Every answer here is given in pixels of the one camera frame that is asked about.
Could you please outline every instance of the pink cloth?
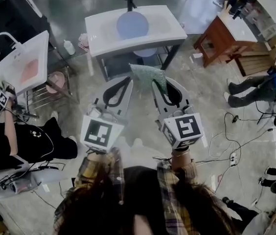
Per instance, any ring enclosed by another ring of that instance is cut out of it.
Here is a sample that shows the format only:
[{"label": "pink cloth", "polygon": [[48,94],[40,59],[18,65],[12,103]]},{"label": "pink cloth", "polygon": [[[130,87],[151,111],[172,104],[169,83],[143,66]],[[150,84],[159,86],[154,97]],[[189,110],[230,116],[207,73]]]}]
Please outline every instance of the pink cloth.
[{"label": "pink cloth", "polygon": [[21,83],[26,82],[27,80],[31,79],[32,77],[38,74],[38,59],[34,59],[33,61],[29,62],[25,69],[23,70],[21,76]]}]

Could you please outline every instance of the wrist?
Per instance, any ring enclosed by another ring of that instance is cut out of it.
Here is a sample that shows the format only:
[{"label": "wrist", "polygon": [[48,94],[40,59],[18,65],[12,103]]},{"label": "wrist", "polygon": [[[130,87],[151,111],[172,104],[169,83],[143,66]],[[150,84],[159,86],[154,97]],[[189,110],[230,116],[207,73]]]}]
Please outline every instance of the wrist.
[{"label": "wrist", "polygon": [[6,109],[12,110],[12,102],[11,102],[11,100],[7,101],[7,103],[6,103]]},{"label": "wrist", "polygon": [[179,156],[182,156],[182,155],[187,154],[187,153],[189,153],[189,147],[187,147],[187,149],[183,150],[183,151],[173,150],[172,151],[172,156],[173,157],[179,157]]}]

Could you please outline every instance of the wooden table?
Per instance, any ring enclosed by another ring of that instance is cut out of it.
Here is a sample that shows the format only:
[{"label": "wooden table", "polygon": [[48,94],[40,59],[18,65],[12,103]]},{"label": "wooden table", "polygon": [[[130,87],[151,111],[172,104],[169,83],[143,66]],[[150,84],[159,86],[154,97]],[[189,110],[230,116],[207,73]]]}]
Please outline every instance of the wooden table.
[{"label": "wooden table", "polygon": [[207,67],[222,55],[228,56],[227,63],[240,57],[243,52],[250,51],[256,42],[242,19],[234,20],[229,14],[221,13],[200,36],[194,48],[203,54],[204,67]]}]

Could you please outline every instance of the jeans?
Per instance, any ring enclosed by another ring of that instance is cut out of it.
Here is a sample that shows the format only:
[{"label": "jeans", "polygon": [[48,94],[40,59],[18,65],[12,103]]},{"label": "jeans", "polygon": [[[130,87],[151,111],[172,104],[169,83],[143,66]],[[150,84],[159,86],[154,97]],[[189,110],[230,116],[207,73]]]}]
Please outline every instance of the jeans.
[{"label": "jeans", "polygon": [[241,217],[242,220],[231,218],[232,222],[234,223],[234,226],[239,230],[240,233],[242,233],[247,227],[247,225],[249,225],[251,220],[253,220],[254,217],[258,215],[256,211],[241,206],[240,204],[237,204],[232,200],[228,202],[227,207],[232,209]]},{"label": "jeans", "polygon": [[[276,87],[273,76],[255,76],[247,78],[241,84],[230,83],[228,104],[232,108],[247,106],[256,101],[273,102],[276,100]],[[244,97],[233,96],[255,87],[255,89]]]}]

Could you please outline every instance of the plaid shirt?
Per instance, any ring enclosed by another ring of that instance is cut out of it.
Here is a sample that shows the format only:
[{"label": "plaid shirt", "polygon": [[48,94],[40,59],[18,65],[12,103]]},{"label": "plaid shirt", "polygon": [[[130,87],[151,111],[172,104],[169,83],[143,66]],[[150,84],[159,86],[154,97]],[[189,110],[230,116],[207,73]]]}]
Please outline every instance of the plaid shirt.
[{"label": "plaid shirt", "polygon": [[[75,187],[70,189],[70,191],[74,191],[80,187],[90,188],[97,176],[99,165],[103,162],[106,172],[109,174],[115,190],[118,193],[119,204],[122,205],[125,182],[120,153],[118,149],[114,149],[104,157],[105,161],[97,162],[85,158],[75,180]],[[197,170],[194,161],[183,167],[182,170],[184,171],[187,182],[192,184],[197,183]],[[159,162],[157,171],[167,232],[171,235],[199,235],[199,232],[197,232],[192,225],[188,211],[176,199],[172,186],[179,181],[179,178],[178,175],[172,171],[169,161]],[[58,228],[62,223],[61,213],[64,208],[63,202],[55,211],[54,234],[57,234]]]}]

